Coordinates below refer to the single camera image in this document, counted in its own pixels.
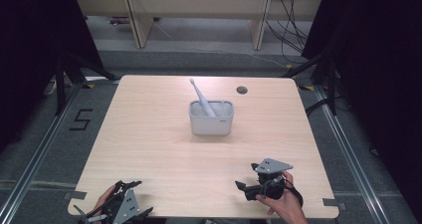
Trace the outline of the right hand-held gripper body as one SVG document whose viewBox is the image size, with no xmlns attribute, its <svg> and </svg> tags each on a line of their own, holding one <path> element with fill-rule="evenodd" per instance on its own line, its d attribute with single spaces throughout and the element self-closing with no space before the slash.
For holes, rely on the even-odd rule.
<svg viewBox="0 0 422 224">
<path fill-rule="evenodd" d="M 266 157 L 260 163 L 257 170 L 258 181 L 263 187 L 264 196 L 279 199 L 284 193 L 286 180 L 282 172 L 294 167 L 285 162 Z"/>
</svg>

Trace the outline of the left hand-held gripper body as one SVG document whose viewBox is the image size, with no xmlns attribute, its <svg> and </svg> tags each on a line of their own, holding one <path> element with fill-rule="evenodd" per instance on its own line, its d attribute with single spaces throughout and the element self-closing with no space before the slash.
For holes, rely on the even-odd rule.
<svg viewBox="0 0 422 224">
<path fill-rule="evenodd" d="M 75 205 L 75 209 L 81 216 L 79 224 L 124 224 L 139 214 L 133 188 L 122 189 L 122 183 L 123 181 L 118 181 L 114 184 L 113 194 L 101 206 L 100 216 L 93 216 L 93 210 L 86 213 Z"/>
</svg>

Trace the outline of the grey plastic holder box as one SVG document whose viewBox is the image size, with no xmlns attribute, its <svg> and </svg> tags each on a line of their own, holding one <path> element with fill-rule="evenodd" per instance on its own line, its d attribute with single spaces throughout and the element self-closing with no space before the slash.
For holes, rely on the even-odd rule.
<svg viewBox="0 0 422 224">
<path fill-rule="evenodd" d="M 199 101 L 189 105 L 191 130 L 196 135 L 227 135 L 231 131 L 234 105 L 229 101 L 210 101 L 214 116 L 209 116 Z"/>
</svg>

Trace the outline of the white electric toothbrush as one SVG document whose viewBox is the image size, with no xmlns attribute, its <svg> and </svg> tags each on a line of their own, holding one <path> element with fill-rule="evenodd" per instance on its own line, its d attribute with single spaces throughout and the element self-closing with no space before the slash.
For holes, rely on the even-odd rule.
<svg viewBox="0 0 422 224">
<path fill-rule="evenodd" d="M 196 86 L 195 81 L 190 78 L 189 79 L 189 83 L 191 84 L 191 86 L 193 87 L 193 89 L 195 90 L 195 93 L 198 97 L 199 103 L 202 106 L 203 110 L 205 111 L 205 113 L 210 116 L 210 117 L 215 117 L 216 114 L 213 111 L 213 109 L 211 108 L 210 104 L 208 103 L 208 101 L 206 100 L 206 98 L 202 95 L 201 91 L 199 90 L 199 88 Z"/>
</svg>

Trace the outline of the person's left hand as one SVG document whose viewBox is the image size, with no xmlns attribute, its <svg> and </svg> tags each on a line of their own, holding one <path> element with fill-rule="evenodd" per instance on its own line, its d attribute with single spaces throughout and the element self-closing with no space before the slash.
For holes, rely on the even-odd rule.
<svg viewBox="0 0 422 224">
<path fill-rule="evenodd" d="M 101 210 L 101 206 L 107 201 L 107 199 L 113 194 L 113 191 L 114 191 L 114 185 L 112 185 L 111 187 L 109 187 L 108 189 L 107 189 L 107 191 L 105 192 L 105 193 L 103 193 L 100 197 L 99 197 L 99 199 L 98 199 L 98 201 L 97 201 L 97 203 L 96 203 L 96 205 L 95 205 L 95 207 L 94 207 L 94 209 L 93 209 L 93 211 L 92 211 L 92 215 L 93 216 L 100 216 L 101 214 L 102 214 L 102 210 Z"/>
</svg>

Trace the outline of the person's right hand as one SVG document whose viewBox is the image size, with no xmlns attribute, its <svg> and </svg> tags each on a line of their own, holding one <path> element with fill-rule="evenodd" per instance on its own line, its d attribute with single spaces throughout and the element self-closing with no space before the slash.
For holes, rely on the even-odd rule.
<svg viewBox="0 0 422 224">
<path fill-rule="evenodd" d="M 282 174 L 287 180 L 287 187 L 292 188 L 293 176 L 287 171 L 283 171 Z M 260 194 L 256 196 L 256 199 L 269 207 L 268 215 L 277 214 L 287 224 L 309 224 L 299 199 L 288 188 L 280 199 L 272 199 Z"/>
</svg>

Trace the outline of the grey tape strip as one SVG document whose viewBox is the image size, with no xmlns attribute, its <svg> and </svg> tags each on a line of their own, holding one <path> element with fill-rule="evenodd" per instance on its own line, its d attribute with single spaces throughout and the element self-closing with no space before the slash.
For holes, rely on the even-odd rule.
<svg viewBox="0 0 422 224">
<path fill-rule="evenodd" d="M 343 202 L 339 202 L 336 199 L 324 198 L 322 200 L 324 206 L 337 207 L 340 211 L 345 211 L 347 209 L 346 205 Z"/>
<path fill-rule="evenodd" d="M 86 192 L 81 192 L 81 191 L 66 192 L 64 194 L 64 199 L 65 200 L 72 200 L 72 199 L 84 200 L 86 195 L 87 195 Z"/>
</svg>

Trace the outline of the black tape floor mark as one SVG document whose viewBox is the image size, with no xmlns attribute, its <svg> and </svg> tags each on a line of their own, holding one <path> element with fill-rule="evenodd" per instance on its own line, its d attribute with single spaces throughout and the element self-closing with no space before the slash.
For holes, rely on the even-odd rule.
<svg viewBox="0 0 422 224">
<path fill-rule="evenodd" d="M 82 131 L 86 130 L 88 125 L 91 122 L 91 119 L 89 117 L 86 117 L 87 113 L 91 113 L 93 109 L 80 109 L 77 113 L 77 115 L 74 118 L 74 122 L 77 124 L 77 126 L 71 126 L 71 131 Z"/>
</svg>

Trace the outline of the black metal stand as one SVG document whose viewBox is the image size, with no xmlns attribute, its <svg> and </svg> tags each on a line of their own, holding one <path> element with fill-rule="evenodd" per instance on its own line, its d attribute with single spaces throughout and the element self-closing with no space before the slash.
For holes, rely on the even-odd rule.
<svg viewBox="0 0 422 224">
<path fill-rule="evenodd" d="M 335 61 L 329 52 L 321 52 L 315 57 L 311 58 L 304 64 L 287 71 L 282 78 L 292 78 L 299 73 L 315 66 L 314 72 L 311 77 L 311 82 L 314 85 L 321 85 L 323 81 L 326 81 L 327 95 L 321 101 L 318 101 L 314 105 L 306 109 L 306 114 L 310 115 L 316 108 L 322 105 L 327 105 L 328 110 L 336 115 L 335 110 Z"/>
<path fill-rule="evenodd" d="M 56 85 L 57 85 L 57 110 L 56 114 L 60 114 L 66 106 L 65 94 L 65 76 L 68 76 L 74 85 L 81 85 L 86 81 L 81 68 L 87 68 L 109 81 L 119 81 L 120 77 L 108 72 L 101 61 L 92 63 L 87 59 L 72 54 L 70 52 L 61 52 L 56 62 Z"/>
</svg>

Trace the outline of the black curtain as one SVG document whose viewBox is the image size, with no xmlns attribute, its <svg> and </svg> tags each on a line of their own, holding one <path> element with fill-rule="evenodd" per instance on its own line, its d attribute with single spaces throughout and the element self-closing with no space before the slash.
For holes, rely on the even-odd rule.
<svg viewBox="0 0 422 224">
<path fill-rule="evenodd" d="M 328 43 L 348 5 L 336 69 L 366 134 L 422 224 L 422 0 L 321 0 L 303 56 Z"/>
<path fill-rule="evenodd" d="M 0 152 L 70 55 L 103 65 L 77 0 L 0 0 Z"/>
</svg>

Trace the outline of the light wooden shelf unit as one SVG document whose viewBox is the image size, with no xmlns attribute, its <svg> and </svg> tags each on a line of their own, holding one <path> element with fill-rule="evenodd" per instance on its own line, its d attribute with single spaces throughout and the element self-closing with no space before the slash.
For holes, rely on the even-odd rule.
<svg viewBox="0 0 422 224">
<path fill-rule="evenodd" d="M 253 48 L 261 49 L 270 20 L 311 22 L 321 0 L 77 0 L 86 16 L 126 17 L 135 46 L 146 45 L 154 18 L 248 20 Z"/>
</svg>

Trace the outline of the metal floor rail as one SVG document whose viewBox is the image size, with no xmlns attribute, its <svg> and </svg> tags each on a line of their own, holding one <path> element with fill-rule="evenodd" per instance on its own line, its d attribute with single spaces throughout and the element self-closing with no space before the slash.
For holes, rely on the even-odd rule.
<svg viewBox="0 0 422 224">
<path fill-rule="evenodd" d="M 10 224 L 20 204 L 22 203 L 35 175 L 38 173 L 48 151 L 50 150 L 53 140 L 59 132 L 61 125 L 73 104 L 76 95 L 81 90 L 82 85 L 73 85 L 69 94 L 65 99 L 65 104 L 61 111 L 56 114 L 46 131 L 43 139 L 39 143 L 36 151 L 32 155 L 29 163 L 21 174 L 20 178 L 15 182 L 11 193 L 9 194 L 5 204 L 0 209 L 0 224 Z"/>
<path fill-rule="evenodd" d="M 316 97 L 322 105 L 323 113 L 328 121 L 328 124 L 335 136 L 339 148 L 345 158 L 345 161 L 350 169 L 353 179 L 358 187 L 358 190 L 370 212 L 375 224 L 390 224 L 383 205 L 378 198 L 372 184 L 370 183 L 362 165 L 360 164 L 356 154 L 354 153 L 351 144 L 339 123 L 335 114 L 332 113 L 328 107 L 328 97 L 321 86 L 316 86 Z"/>
</svg>

